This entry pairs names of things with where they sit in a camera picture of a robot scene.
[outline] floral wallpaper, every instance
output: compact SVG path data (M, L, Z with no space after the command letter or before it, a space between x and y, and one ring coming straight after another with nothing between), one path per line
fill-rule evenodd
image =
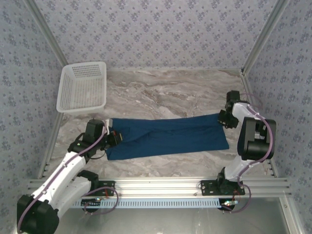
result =
M69 63L242 67L276 0L36 0Z
M312 233L312 2L291 0L248 74L276 120L275 161Z
M22 0L0 9L0 233L10 233L56 117L61 66Z

